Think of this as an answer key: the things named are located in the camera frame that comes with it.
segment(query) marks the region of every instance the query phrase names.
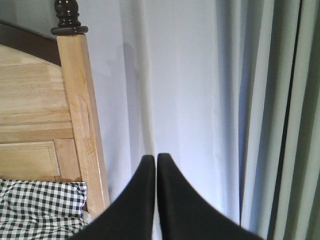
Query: wooden panel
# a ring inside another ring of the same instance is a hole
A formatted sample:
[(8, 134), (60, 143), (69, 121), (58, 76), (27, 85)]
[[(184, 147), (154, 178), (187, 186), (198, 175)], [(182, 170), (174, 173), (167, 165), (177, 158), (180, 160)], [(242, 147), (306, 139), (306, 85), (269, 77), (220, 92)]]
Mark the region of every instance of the wooden panel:
[(0, 45), (0, 144), (73, 138), (61, 67)]
[(73, 137), (70, 122), (0, 126), (0, 144), (52, 141)]
[(4, 45), (0, 45), (0, 56), (0, 66), (45, 63), (41, 58)]
[(54, 181), (59, 166), (53, 141), (0, 144), (0, 178)]
[(0, 65), (0, 99), (0, 116), (68, 112), (60, 67), (52, 63)]
[(97, 217), (109, 205), (109, 192), (96, 99), (84, 34), (57, 37), (88, 212)]
[(54, 140), (54, 146), (60, 169), (60, 176), (55, 179), (61, 182), (80, 182), (81, 175), (75, 140)]

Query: white curtain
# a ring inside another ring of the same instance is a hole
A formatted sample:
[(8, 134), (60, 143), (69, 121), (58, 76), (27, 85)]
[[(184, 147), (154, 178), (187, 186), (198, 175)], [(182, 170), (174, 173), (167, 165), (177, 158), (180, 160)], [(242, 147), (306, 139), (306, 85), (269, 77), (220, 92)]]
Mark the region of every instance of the white curtain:
[(244, 228), (275, 240), (316, 239), (319, 0), (78, 2), (111, 200), (142, 155), (168, 152), (194, 188)]

